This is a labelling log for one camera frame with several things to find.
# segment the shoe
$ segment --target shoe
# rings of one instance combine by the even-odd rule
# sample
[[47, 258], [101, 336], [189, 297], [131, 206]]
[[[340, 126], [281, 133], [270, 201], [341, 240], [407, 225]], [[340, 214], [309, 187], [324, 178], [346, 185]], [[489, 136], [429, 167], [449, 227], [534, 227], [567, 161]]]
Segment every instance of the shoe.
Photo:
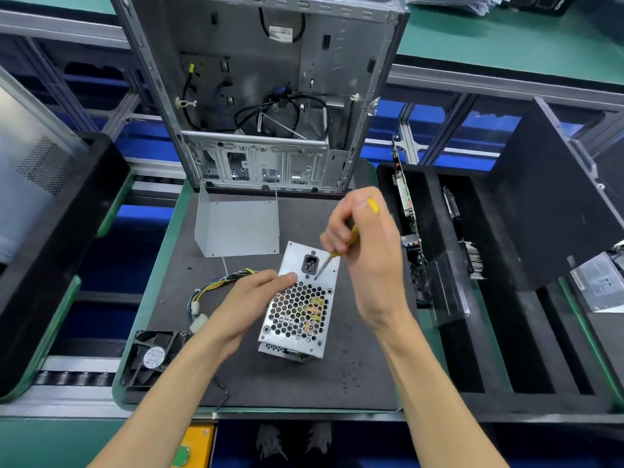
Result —
[[329, 422], [316, 422], [312, 425], [308, 432], [308, 444], [297, 468], [331, 468], [334, 466], [331, 428], [332, 424]]
[[275, 425], [262, 424], [256, 437], [258, 457], [252, 464], [258, 468], [290, 468], [281, 445], [280, 430]]

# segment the person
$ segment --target person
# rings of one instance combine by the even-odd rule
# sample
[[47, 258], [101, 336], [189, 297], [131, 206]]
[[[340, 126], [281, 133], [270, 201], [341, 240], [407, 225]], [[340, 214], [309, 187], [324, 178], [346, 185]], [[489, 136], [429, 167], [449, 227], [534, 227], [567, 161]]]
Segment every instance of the person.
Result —
[[[379, 205], [378, 214], [368, 198]], [[344, 221], [350, 216], [360, 239], [347, 248], [351, 232]], [[507, 466], [409, 311], [399, 231], [381, 192], [374, 187], [349, 192], [332, 212], [321, 243], [331, 253], [346, 253], [357, 310], [386, 357], [420, 464], [425, 468]], [[278, 276], [270, 269], [240, 279], [90, 467], [169, 468], [219, 365], [237, 350], [271, 298], [296, 279], [294, 273]]]

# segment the hand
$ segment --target hand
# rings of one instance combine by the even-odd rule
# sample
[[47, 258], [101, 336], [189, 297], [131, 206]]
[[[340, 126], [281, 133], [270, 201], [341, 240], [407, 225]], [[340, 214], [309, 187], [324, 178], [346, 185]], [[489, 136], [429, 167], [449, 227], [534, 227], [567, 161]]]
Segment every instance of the hand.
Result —
[[296, 280], [295, 273], [278, 276], [272, 269], [239, 279], [194, 338], [210, 335], [222, 349], [223, 359], [229, 357], [249, 327], [267, 310], [271, 299]]
[[[368, 198], [379, 205], [378, 215]], [[350, 216], [359, 229], [359, 240], [347, 248], [351, 230], [344, 221]], [[378, 188], [349, 192], [332, 212], [321, 243], [330, 253], [346, 253], [357, 310], [374, 331], [407, 310], [401, 235]]]

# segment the port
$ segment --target port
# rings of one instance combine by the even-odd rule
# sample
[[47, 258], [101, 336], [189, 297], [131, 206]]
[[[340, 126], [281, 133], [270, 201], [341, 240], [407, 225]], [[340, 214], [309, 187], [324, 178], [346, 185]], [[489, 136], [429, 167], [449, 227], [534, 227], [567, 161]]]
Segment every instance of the port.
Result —
[[318, 269], [318, 258], [313, 254], [306, 254], [306, 257], [303, 258], [303, 266], [301, 267], [301, 271], [306, 274], [314, 276]]

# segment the green button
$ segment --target green button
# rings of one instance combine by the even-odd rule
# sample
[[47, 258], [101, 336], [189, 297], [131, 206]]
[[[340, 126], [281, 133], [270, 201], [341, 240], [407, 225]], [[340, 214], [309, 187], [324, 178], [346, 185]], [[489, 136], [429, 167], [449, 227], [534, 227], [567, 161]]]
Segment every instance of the green button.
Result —
[[175, 468], [180, 468], [181, 466], [184, 466], [185, 464], [187, 464], [187, 461], [189, 461], [188, 459], [190, 455], [190, 448], [186, 445], [181, 445], [180, 448], [178, 448], [178, 452], [176, 453], [174, 462], [171, 464], [171, 466]]

